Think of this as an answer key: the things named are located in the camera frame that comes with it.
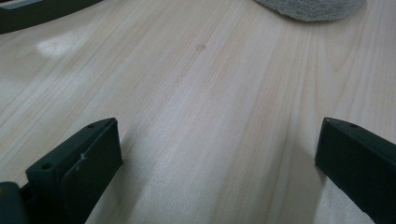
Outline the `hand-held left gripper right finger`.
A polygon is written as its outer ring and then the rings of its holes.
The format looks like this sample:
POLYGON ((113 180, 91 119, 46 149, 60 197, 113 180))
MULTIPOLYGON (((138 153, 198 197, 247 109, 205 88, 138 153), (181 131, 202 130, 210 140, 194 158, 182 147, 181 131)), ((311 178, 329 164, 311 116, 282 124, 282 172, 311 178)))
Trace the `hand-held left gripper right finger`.
POLYGON ((315 165, 375 224, 396 224, 396 145, 340 119, 322 122, 315 165))

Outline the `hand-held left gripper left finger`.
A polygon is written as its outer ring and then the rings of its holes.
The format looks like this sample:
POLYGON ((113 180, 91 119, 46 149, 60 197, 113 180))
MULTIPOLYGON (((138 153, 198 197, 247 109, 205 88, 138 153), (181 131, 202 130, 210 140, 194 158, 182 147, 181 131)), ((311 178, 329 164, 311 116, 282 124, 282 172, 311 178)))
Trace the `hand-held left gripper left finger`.
POLYGON ((118 122, 96 121, 26 170, 22 188, 34 224, 84 224, 122 166, 118 122))

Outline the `dark tray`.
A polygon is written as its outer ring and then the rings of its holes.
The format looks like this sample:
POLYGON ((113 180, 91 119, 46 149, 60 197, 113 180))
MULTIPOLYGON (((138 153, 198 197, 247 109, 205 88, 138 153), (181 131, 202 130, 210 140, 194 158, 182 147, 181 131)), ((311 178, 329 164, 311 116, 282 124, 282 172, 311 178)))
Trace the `dark tray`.
POLYGON ((103 0, 0 0, 0 35, 60 19, 103 0))

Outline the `grey cloth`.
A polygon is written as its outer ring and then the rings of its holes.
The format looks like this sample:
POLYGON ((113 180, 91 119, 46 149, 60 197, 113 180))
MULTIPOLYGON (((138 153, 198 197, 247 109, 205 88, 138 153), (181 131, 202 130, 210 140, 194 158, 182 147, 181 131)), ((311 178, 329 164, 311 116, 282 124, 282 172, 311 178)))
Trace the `grey cloth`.
POLYGON ((354 13, 365 0, 255 0, 298 21, 335 21, 354 13))

